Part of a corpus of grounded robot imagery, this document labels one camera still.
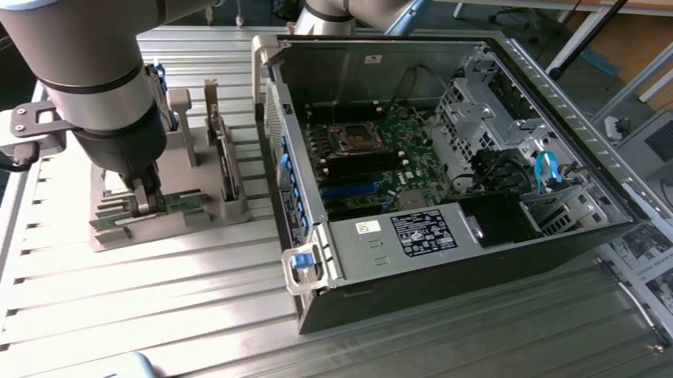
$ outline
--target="floor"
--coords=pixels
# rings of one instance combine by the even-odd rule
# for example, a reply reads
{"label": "floor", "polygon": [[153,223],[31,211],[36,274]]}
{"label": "floor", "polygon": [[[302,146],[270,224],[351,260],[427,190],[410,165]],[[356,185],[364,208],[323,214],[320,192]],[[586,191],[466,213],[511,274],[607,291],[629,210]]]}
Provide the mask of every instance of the floor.
{"label": "floor", "polygon": [[[240,2],[242,16],[246,26],[282,26],[284,20],[271,14],[270,0],[247,0]],[[463,19],[453,18],[455,5],[446,2],[437,2],[418,28],[426,29],[482,29],[499,30],[507,36],[517,38],[523,46],[538,58],[541,66],[554,58],[562,44],[569,38],[569,33],[562,31],[561,26],[551,18],[542,18],[542,35],[531,30],[525,30],[526,15],[501,15],[495,24],[489,24],[487,15],[497,12],[502,7],[495,6],[466,6]],[[214,25],[235,25],[236,2],[230,0],[216,8]],[[207,25],[203,12],[177,20],[173,24],[180,25]],[[531,36],[539,38],[537,44],[531,44]],[[0,44],[0,72],[3,72],[3,82],[0,85],[0,109],[11,109],[25,101],[29,101],[33,89],[35,77],[20,58],[15,46]],[[566,75],[561,78],[559,84],[570,95],[575,104],[590,117],[602,107],[611,96],[623,87],[618,78],[606,75],[595,69],[586,61],[578,59]],[[653,114],[647,105],[639,103],[635,96],[631,96],[615,110],[617,117],[630,118],[631,127],[637,127]],[[4,179],[0,176],[0,193],[3,191]]]}

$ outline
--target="circuit board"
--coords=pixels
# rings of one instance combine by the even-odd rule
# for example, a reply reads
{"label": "circuit board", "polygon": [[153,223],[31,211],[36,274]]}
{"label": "circuit board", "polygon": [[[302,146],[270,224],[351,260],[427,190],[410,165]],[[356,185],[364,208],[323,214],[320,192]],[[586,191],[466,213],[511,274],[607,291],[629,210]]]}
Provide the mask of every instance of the circuit board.
{"label": "circuit board", "polygon": [[[426,126],[410,109],[391,106],[382,120],[367,122],[367,130],[360,124],[314,124],[304,129],[320,197],[332,221],[437,205],[449,189]],[[359,148],[352,155],[347,155],[344,147],[350,144],[339,145],[347,137],[334,136],[343,134],[347,127],[359,128],[355,132],[359,144],[350,143]],[[370,142],[368,135],[378,140]],[[371,151],[362,152],[364,147]],[[379,157],[384,160],[366,160]],[[352,172],[339,171],[334,177],[336,172],[326,168],[330,158],[340,162],[352,160]],[[378,172],[362,172],[368,165]]]}

